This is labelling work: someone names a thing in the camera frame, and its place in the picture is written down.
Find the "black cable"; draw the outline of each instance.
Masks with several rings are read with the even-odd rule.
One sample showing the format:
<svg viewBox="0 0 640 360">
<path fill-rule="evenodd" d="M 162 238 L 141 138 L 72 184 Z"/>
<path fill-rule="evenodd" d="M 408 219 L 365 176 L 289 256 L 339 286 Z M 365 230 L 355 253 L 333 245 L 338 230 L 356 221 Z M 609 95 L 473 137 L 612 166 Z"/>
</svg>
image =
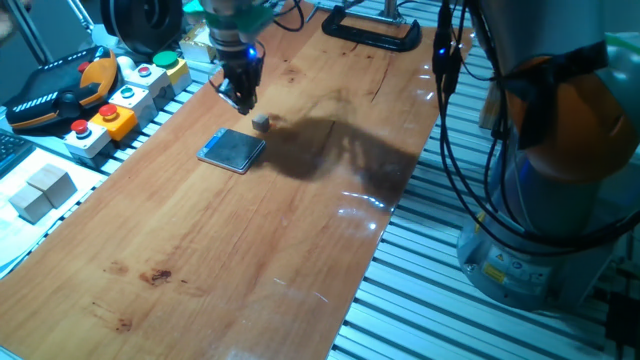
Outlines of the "black cable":
<svg viewBox="0 0 640 360">
<path fill-rule="evenodd" d="M 275 13 L 273 14 L 273 17 L 278 17 L 278 16 L 282 16 L 282 15 L 287 15 L 288 13 L 292 12 L 293 10 L 295 10 L 297 8 L 296 6 L 296 1 L 293 2 L 293 5 L 291 5 L 291 7 L 285 11 L 281 11 L 279 13 Z"/>
<path fill-rule="evenodd" d="M 295 8 L 298 10 L 298 15 L 300 15 L 300 25 L 297 28 L 290 28 L 286 25 L 282 25 L 278 20 L 273 20 L 273 23 L 276 24 L 279 28 L 289 31 L 289 32 L 299 32 L 304 28 L 304 12 L 302 12 L 302 7 L 300 6 L 300 0 L 293 0 Z"/>
<path fill-rule="evenodd" d="M 509 198 L 507 197 L 507 187 L 505 185 L 505 177 L 507 176 L 507 160 L 509 153 L 509 138 L 510 138 L 510 130 L 509 130 L 509 114 L 507 109 L 507 93 L 504 91 L 504 87 L 498 85 L 500 89 L 500 110 L 499 110 L 499 121 L 502 126 L 502 169 L 500 171 L 500 195 L 502 196 L 502 203 L 504 204 L 504 208 L 511 218 L 511 221 L 518 224 L 520 226 L 520 222 L 513 214 L 511 210 L 511 205 L 509 204 Z"/>
<path fill-rule="evenodd" d="M 400 2 L 400 3 L 398 3 L 398 4 L 396 5 L 396 8 L 399 8 L 400 6 L 405 5 L 405 4 L 412 4 L 412 3 L 413 3 L 413 4 L 418 4 L 418 3 L 420 3 L 420 1 L 416 1 L 416 0 L 406 0 L 406 1 L 402 1 L 402 2 Z"/>
<path fill-rule="evenodd" d="M 498 138 L 493 139 L 491 143 L 491 147 L 489 148 L 489 154 L 487 154 L 487 161 L 484 164 L 484 176 L 482 178 L 482 185 L 484 189 L 484 197 L 487 199 L 487 203 L 489 203 L 489 207 L 491 210 L 498 212 L 498 208 L 493 203 L 493 199 L 491 198 L 491 193 L 489 192 L 489 168 L 491 168 L 491 160 L 493 160 L 493 153 L 496 151 L 496 145 L 498 145 Z"/>
<path fill-rule="evenodd" d="M 443 101 L 442 99 L 442 85 L 440 83 L 436 83 L 436 94 L 437 94 L 437 98 L 438 98 L 438 107 L 441 109 L 440 110 L 440 137 L 442 138 L 443 136 L 445 138 L 448 138 L 448 129 L 447 129 L 447 121 L 446 121 L 446 108 L 448 107 L 448 103 L 449 101 Z M 455 181 L 453 180 L 453 175 L 451 174 L 451 170 L 449 169 L 449 165 L 447 164 L 447 156 L 446 156 L 446 147 L 448 145 L 448 147 L 451 146 L 451 144 L 447 144 L 448 141 L 443 141 L 444 139 L 440 140 L 440 154 L 441 154 L 441 159 L 442 159 L 442 166 L 445 172 L 445 175 L 447 176 L 447 179 L 449 179 L 449 182 L 451 183 L 451 187 L 453 188 L 453 192 L 456 195 L 456 197 L 458 198 L 458 200 L 460 201 L 460 204 L 462 205 L 462 207 L 466 210 L 466 212 L 471 216 L 471 218 L 473 219 L 473 221 L 476 223 L 476 225 L 478 225 L 482 231 L 484 231 L 487 235 L 489 235 L 495 242 L 497 242 L 498 244 L 500 244 L 501 246 L 515 251 L 517 253 L 520 254 L 525 254 L 525 255 L 529 255 L 529 256 L 540 256 L 540 257 L 555 257 L 555 256 L 563 256 L 563 255 L 569 255 L 572 254 L 574 252 L 576 252 L 575 250 L 565 250 L 565 251 L 558 251 L 558 252 L 537 252 L 537 251 L 527 251 L 527 250 L 523 250 L 521 248 L 516 248 L 515 246 L 501 240 L 496 234 L 494 234 L 488 227 L 487 225 L 484 224 L 484 222 L 480 221 L 480 219 L 478 219 L 478 217 L 475 215 L 475 213 L 473 212 L 473 210 L 471 210 L 471 208 L 469 207 L 469 204 L 467 204 L 466 200 L 464 199 L 464 197 L 462 197 L 462 193 L 460 192 L 460 190 L 458 189 Z"/>
<path fill-rule="evenodd" d="M 446 6 L 448 7 L 448 1 L 443 1 L 443 8 Z M 460 20 L 460 29 L 458 32 L 458 43 L 460 43 L 460 39 L 461 39 L 461 33 L 462 33 L 462 28 L 464 26 L 464 11 L 466 9 L 466 0 L 465 0 L 465 7 L 463 7 L 463 16 L 461 17 Z M 450 28 L 451 27 L 451 20 L 447 19 L 448 24 L 446 28 Z M 454 50 L 454 54 L 456 54 L 456 60 L 459 61 L 459 63 L 454 64 L 454 66 L 443 66 L 442 62 L 439 61 L 438 65 L 436 66 L 436 60 L 442 60 L 444 59 L 445 61 L 448 60 L 449 56 L 448 56 L 448 52 L 447 51 L 443 51 L 440 47 L 438 47 L 437 45 L 439 43 L 442 43 L 443 39 L 438 39 L 438 32 L 436 32 L 436 40 L 434 40 L 434 54 L 436 52 L 441 52 L 443 54 L 446 54 L 445 56 L 443 56 L 440 59 L 436 59 L 437 57 L 434 56 L 434 73 L 436 75 L 436 86 L 438 89 L 438 107 L 440 108 L 440 115 L 441 115 L 441 157 L 442 157 L 442 161 L 443 161 L 443 165 L 444 165 L 444 170 L 445 173 L 447 174 L 447 178 L 449 179 L 449 182 L 451 183 L 452 188 L 454 189 L 454 193 L 456 194 L 456 196 L 458 197 L 458 199 L 460 200 L 461 204 L 463 205 L 463 207 L 465 208 L 465 210 L 467 210 L 467 212 L 469 213 L 469 215 L 472 216 L 472 218 L 474 219 L 474 221 L 476 222 L 476 224 L 478 224 L 478 226 L 480 226 L 489 236 L 491 236 L 496 242 L 498 242 L 499 244 L 503 245 L 506 248 L 509 248 L 511 250 L 520 252 L 520 253 L 527 253 L 529 255 L 536 255 L 536 256 L 561 256 L 561 255 L 568 255 L 568 254 L 572 254 L 572 253 L 576 253 L 576 252 L 581 252 L 587 249 L 591 249 L 594 247 L 598 247 L 601 246 L 603 244 L 606 244 L 608 242 L 611 241 L 616 241 L 618 239 L 618 237 L 622 236 L 624 233 L 630 231 L 631 229 L 633 229 L 635 227 L 636 224 L 638 224 L 640 222 L 640 211 L 637 211 L 636 213 L 631 214 L 630 216 L 628 216 L 626 219 L 622 219 L 622 220 L 618 220 L 618 221 L 614 221 L 610 224 L 607 224 L 603 227 L 601 227 L 600 229 L 597 229 L 595 231 L 592 231 L 591 233 L 587 234 L 587 235 L 582 235 L 582 236 L 577 236 L 577 237 L 572 237 L 572 238 L 564 238 L 564 239 L 553 239 L 553 238 L 547 238 L 547 237 L 542 237 L 538 234 L 535 233 L 529 233 L 529 232 L 525 232 L 522 233 L 521 231 L 515 230 L 513 229 L 511 226 L 507 225 L 504 221 L 502 221 L 496 214 L 494 214 L 493 212 L 491 212 L 489 209 L 487 209 L 487 207 L 484 205 L 484 203 L 481 201 L 481 199 L 478 198 L 478 196 L 475 194 L 475 192 L 473 191 L 473 189 L 471 189 L 471 187 L 469 186 L 468 182 L 466 181 L 466 177 L 462 174 L 460 167 L 457 164 L 457 161 L 455 160 L 455 157 L 453 156 L 453 151 L 451 149 L 451 144 L 449 142 L 449 138 L 448 138 L 448 131 L 447 131 L 447 127 L 446 127 L 446 108 L 448 106 L 448 98 L 451 96 L 451 94 L 455 91 L 455 86 L 457 84 L 458 81 L 458 75 L 459 75 L 459 71 L 460 71 L 460 63 L 461 61 L 461 55 L 460 55 L 460 50 L 459 47 L 456 47 L 456 49 Z M 495 59 L 497 61 L 497 57 L 493 56 L 495 55 L 495 50 L 494 49 L 488 49 L 488 52 L 490 52 L 491 58 Z M 492 61 L 492 65 L 494 65 L 494 69 L 497 69 L 496 71 L 499 71 L 499 66 L 494 63 Z M 442 90 L 442 77 L 443 74 L 445 73 L 444 71 L 442 71 L 443 68 L 447 68 L 447 77 L 445 78 L 445 80 L 449 80 L 445 82 L 445 100 L 442 100 L 443 97 L 443 90 Z M 564 251 L 557 251 L 557 252 L 545 252 L 545 253 L 538 253 L 538 252 L 527 252 L 524 251 L 522 249 L 519 248 L 514 248 L 513 246 L 505 243 L 504 241 L 500 240 L 497 236 L 495 236 L 495 234 L 493 234 L 491 231 L 489 231 L 489 229 L 479 220 L 476 218 L 475 214 L 473 213 L 473 211 L 471 211 L 471 209 L 469 208 L 469 206 L 466 204 L 466 202 L 464 201 L 464 199 L 462 198 L 462 195 L 460 193 L 460 191 L 458 190 L 458 187 L 456 186 L 455 182 L 453 181 L 453 177 L 451 176 L 451 172 L 448 168 L 447 165 L 447 161 L 446 161 L 446 154 L 445 154 L 445 149 L 447 150 L 447 152 L 449 153 L 449 160 L 451 161 L 451 164 L 454 167 L 454 170 L 456 171 L 456 175 L 458 175 L 458 177 L 460 178 L 460 181 L 462 182 L 462 184 L 464 185 L 465 189 L 467 190 L 467 192 L 469 193 L 469 195 L 473 198 L 473 200 L 478 204 L 478 206 L 485 212 L 485 214 L 487 214 L 489 217 L 491 217 L 492 220 L 494 220 L 496 223 L 498 223 L 498 225 L 500 225 L 501 227 L 503 227 L 505 230 L 513 233 L 514 235 L 518 236 L 519 238 L 522 238 L 526 241 L 529 242 L 533 242 L 533 243 L 537 243 L 539 245 L 544 245 L 544 246 L 549 246 L 549 247 L 554 247 L 554 248 L 562 248 L 562 249 L 567 249 Z M 578 243 L 578 245 L 576 246 L 568 246 L 568 244 L 564 244 L 564 245 L 559 245 L 557 242 L 558 240 L 564 240 L 567 242 L 571 242 L 571 243 Z"/>
<path fill-rule="evenodd" d="M 264 61 L 264 58 L 266 58 L 266 57 L 267 57 L 267 48 L 266 48 L 266 47 L 264 46 L 264 44 L 263 44 L 260 40 L 258 40 L 258 39 L 256 39 L 256 44 L 260 45 L 260 47 L 262 48 L 262 60 Z"/>
</svg>

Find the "dark stain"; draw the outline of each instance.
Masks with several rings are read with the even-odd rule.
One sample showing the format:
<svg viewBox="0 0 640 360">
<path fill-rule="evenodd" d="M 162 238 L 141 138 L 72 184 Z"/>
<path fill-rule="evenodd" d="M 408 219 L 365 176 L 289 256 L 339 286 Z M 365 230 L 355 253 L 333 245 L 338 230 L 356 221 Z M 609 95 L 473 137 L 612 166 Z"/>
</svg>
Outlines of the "dark stain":
<svg viewBox="0 0 640 360">
<path fill-rule="evenodd" d="M 110 312 L 110 313 L 112 313 L 112 314 L 115 314 L 113 311 L 111 311 L 111 310 L 107 309 L 106 307 L 104 307 L 104 306 L 102 306 L 102 305 L 98 304 L 98 303 L 97 303 L 97 302 L 95 302 L 95 301 L 92 301 L 92 302 L 91 302 L 91 305 L 95 305 L 95 306 L 99 307 L 99 308 L 100 308 L 100 309 L 102 309 L 102 310 L 105 310 L 105 311 L 107 311 L 107 312 Z"/>
<path fill-rule="evenodd" d="M 118 319 L 118 327 L 116 327 L 116 331 L 119 334 L 131 331 L 133 327 L 133 321 L 131 319 Z"/>
<path fill-rule="evenodd" d="M 106 270 L 103 270 L 111 275 L 124 276 L 129 272 L 129 267 L 120 261 L 112 261 L 111 265 Z"/>
<path fill-rule="evenodd" d="M 378 96 L 378 92 L 380 92 L 380 88 L 382 88 L 382 84 L 384 83 L 384 80 L 387 78 L 387 73 L 389 72 L 390 65 L 391 63 L 387 62 L 387 67 L 384 69 L 384 74 L 382 75 L 382 80 L 380 80 L 380 85 L 378 85 L 378 89 L 376 90 L 375 94 L 373 94 L 373 97 L 371 98 L 372 103 L 373 103 L 373 100 L 376 99 L 376 96 Z"/>
<path fill-rule="evenodd" d="M 152 271 L 154 271 L 154 273 L 151 274 L 151 276 L 146 273 L 142 273 L 138 277 L 140 278 L 140 280 L 148 283 L 151 286 L 159 286 L 169 282 L 171 271 L 156 269 L 152 269 Z"/>
</svg>

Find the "wooden table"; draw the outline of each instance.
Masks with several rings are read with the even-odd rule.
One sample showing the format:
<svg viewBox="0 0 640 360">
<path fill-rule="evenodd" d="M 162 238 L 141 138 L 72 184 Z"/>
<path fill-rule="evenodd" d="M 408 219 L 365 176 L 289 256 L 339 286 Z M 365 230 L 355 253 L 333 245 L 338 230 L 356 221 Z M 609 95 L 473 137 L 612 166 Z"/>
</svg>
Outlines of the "wooden table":
<svg viewBox="0 0 640 360">
<path fill-rule="evenodd" d="M 433 30 L 394 54 L 324 35 L 325 16 L 261 37 L 252 114 L 276 128 L 260 163 L 241 176 L 196 159 L 220 127 L 257 135 L 203 87 L 0 282 L 0 345 L 29 360 L 326 356 L 437 106 Z"/>
</svg>

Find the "white box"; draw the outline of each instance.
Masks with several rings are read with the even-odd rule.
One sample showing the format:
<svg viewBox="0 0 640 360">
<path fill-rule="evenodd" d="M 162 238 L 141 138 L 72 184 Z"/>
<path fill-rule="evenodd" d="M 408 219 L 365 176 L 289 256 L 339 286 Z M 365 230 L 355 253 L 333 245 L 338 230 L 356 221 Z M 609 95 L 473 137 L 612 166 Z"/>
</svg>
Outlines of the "white box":
<svg viewBox="0 0 640 360">
<path fill-rule="evenodd" d="M 153 103 L 149 90 L 137 86 L 123 86 L 122 89 L 113 94 L 109 102 L 133 110 L 141 130 L 158 116 L 158 109 Z"/>
<path fill-rule="evenodd" d="M 64 145 L 76 162 L 92 169 L 100 169 L 116 152 L 111 136 L 104 126 L 86 122 L 89 132 L 71 132 L 64 137 Z"/>
<path fill-rule="evenodd" d="M 138 66 L 125 81 L 128 85 L 148 90 L 158 110 L 162 110 L 176 96 L 167 71 L 154 65 Z"/>
<path fill-rule="evenodd" d="M 37 223 L 53 209 L 44 193 L 30 185 L 25 185 L 9 199 L 18 214 L 31 224 Z"/>
<path fill-rule="evenodd" d="M 27 180 L 27 184 L 42 191 L 54 208 L 59 208 L 78 189 L 69 174 L 57 166 L 47 164 Z"/>
</svg>

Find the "emergency stop button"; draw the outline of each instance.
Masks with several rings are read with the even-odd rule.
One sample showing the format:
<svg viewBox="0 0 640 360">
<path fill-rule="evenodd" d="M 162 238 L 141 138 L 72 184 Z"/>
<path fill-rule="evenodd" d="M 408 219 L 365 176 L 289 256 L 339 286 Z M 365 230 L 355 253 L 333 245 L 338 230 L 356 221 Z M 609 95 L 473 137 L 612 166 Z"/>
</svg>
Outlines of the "emergency stop button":
<svg viewBox="0 0 640 360">
<path fill-rule="evenodd" d="M 113 104 L 107 104 L 101 107 L 98 113 L 106 120 L 113 120 L 118 114 L 118 108 Z"/>
<path fill-rule="evenodd" d="M 140 67 L 138 69 L 138 75 L 140 75 L 140 77 L 147 77 L 151 75 L 151 68 L 149 68 L 148 66 Z"/>
<path fill-rule="evenodd" d="M 85 138 L 91 135 L 91 131 L 89 130 L 89 124 L 87 120 L 76 120 L 71 124 L 71 130 L 76 133 L 76 136 L 79 139 Z"/>
</svg>

